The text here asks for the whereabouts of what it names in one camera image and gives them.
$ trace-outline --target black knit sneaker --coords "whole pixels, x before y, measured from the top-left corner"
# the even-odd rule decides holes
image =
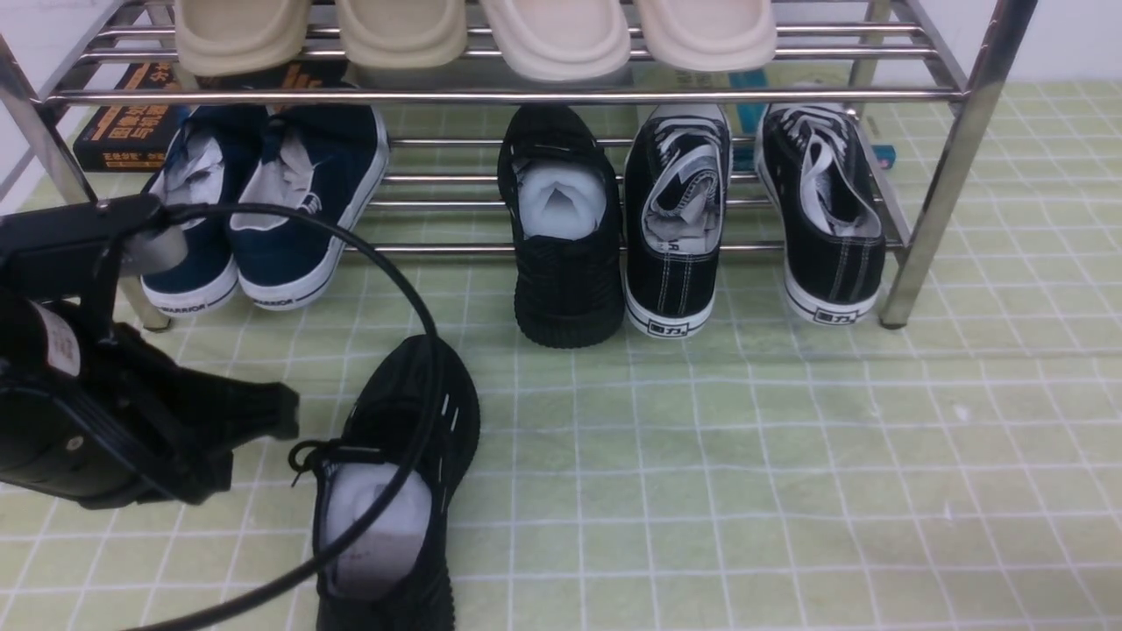
[[[605,341],[623,322],[616,172],[576,112],[524,106],[498,156],[518,265],[514,317],[552,348]]]
[[[405,456],[423,406],[429,339],[406,339],[378,366],[351,410],[342,437],[306,441],[288,456],[314,472],[312,548],[319,551],[369,509]],[[479,400],[463,363],[443,340],[440,418],[402,492],[374,525],[316,582],[316,631],[454,628],[444,546],[448,503],[479,443]],[[303,460],[300,452],[312,448]]]

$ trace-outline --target black shoe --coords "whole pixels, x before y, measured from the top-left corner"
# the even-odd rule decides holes
[[[755,156],[783,218],[791,308],[820,324],[857,322],[876,304],[886,244],[856,121],[838,106],[770,106]]]
[[[498,157],[518,264],[514,317],[552,348],[605,341],[623,322],[619,190],[604,149],[576,112],[524,106]]]
[[[313,550],[350,527],[397,470],[394,465],[402,461],[420,420],[429,339],[411,337],[386,357],[359,395],[341,438],[297,445],[289,455],[293,468],[314,472],[318,482]],[[444,357],[441,417],[416,473],[368,531],[367,537],[377,531],[373,541],[360,539],[320,573],[316,631],[451,631],[454,627],[444,555],[448,503],[479,443],[479,400],[456,351],[443,340],[436,344]],[[314,449],[297,463],[297,452],[306,447]],[[341,519],[329,520],[329,515]],[[402,534],[408,530],[402,523],[425,515],[423,542],[420,529],[412,530],[412,539]],[[386,525],[379,531],[379,524]],[[410,542],[412,554],[403,551]],[[392,573],[390,566],[398,569],[396,577],[376,576]]]
[[[719,106],[661,106],[627,155],[627,314],[656,338],[686,338],[712,313],[733,164]]]

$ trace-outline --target black cable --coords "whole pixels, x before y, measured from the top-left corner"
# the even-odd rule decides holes
[[[424,392],[422,393],[423,403],[421,409],[421,422],[419,422],[416,429],[413,430],[413,436],[410,438],[410,443],[405,450],[405,457],[403,458],[401,466],[370,507],[367,509],[367,511],[362,513],[362,516],[351,524],[350,528],[343,531],[338,539],[329,543],[327,547],[321,549],[319,554],[313,555],[312,558],[307,559],[300,566],[275,578],[274,580],[261,585],[260,587],[238,596],[237,598],[192,614],[176,618],[174,620],[157,622],[148,627],[129,629],[128,631],[197,631],[199,629],[205,629],[237,615],[241,615],[250,610],[257,609],[273,598],[280,596],[285,592],[297,587],[304,580],[325,569],[331,561],[335,560],[339,555],[347,551],[347,549],[358,541],[359,537],[361,537],[370,528],[370,525],[373,525],[374,522],[381,516],[386,506],[394,501],[394,497],[397,496],[397,493],[401,492],[402,487],[405,485],[410,474],[412,474],[416,468],[417,463],[421,460],[421,455],[424,450],[425,443],[429,442],[429,436],[432,433],[433,424],[435,423],[439,414],[440,401],[438,400],[438,394],[441,390],[440,378],[443,374],[441,355],[438,351],[436,344],[436,323],[433,321],[432,314],[429,313],[429,308],[425,307],[424,301],[421,300],[416,290],[414,290],[413,285],[411,285],[405,276],[402,275],[401,271],[397,269],[397,267],[383,254],[374,249],[374,246],[355,236],[355,234],[333,223],[328,223],[327,221],[318,219],[305,212],[280,205],[257,203],[215,205],[197,204],[168,207],[167,210],[173,213],[172,222],[174,225],[184,223],[186,221],[191,221],[192,219],[229,217],[231,214],[269,214],[273,217],[284,217],[301,221],[309,226],[314,226],[315,229],[327,232],[344,244],[355,247],[355,249],[366,255],[371,263],[386,274],[386,276],[389,276],[389,280],[397,285],[397,289],[405,295],[405,300],[407,300],[413,307],[413,310],[416,311],[417,318],[421,320],[421,326],[424,329],[425,335],[430,338],[430,357],[425,374]]]

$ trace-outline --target sneaker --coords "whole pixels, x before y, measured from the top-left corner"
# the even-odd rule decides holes
[[[756,139],[756,173],[783,219],[788,302],[811,322],[857,322],[886,252],[857,122],[840,106],[774,104]]]
[[[605,341],[623,322],[616,173],[576,112],[524,106],[498,158],[518,265],[514,316],[551,348]]]
[[[303,210],[350,230],[381,182],[386,126],[366,106],[304,106],[274,115],[239,200]],[[242,291],[258,307],[298,309],[328,289],[343,243],[285,218],[234,214],[228,231]]]
[[[258,106],[201,107],[167,148],[164,166],[144,191],[165,204],[232,203],[260,153],[268,112]],[[238,267],[219,218],[183,225],[187,257],[166,272],[140,278],[148,300],[172,318],[197,316],[226,304],[238,286]]]
[[[687,338],[712,313],[733,136],[715,104],[661,106],[627,155],[627,316],[656,338]]]
[[[370,507],[397,472],[419,422],[429,360],[425,336],[406,339],[381,363],[351,410],[342,437],[304,442],[289,455],[316,478],[312,547],[318,552]],[[425,452],[373,527],[321,571],[316,631],[453,628],[445,542],[448,504],[479,443],[479,400],[450,346],[443,354],[443,408]],[[313,450],[297,461],[297,452]]]

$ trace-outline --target black electronic device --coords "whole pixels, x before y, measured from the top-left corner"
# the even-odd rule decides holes
[[[164,214],[136,195],[0,218],[0,482],[88,509],[200,504],[230,488],[236,447],[297,437],[287,386],[182,368],[113,322],[122,265],[182,259]]]

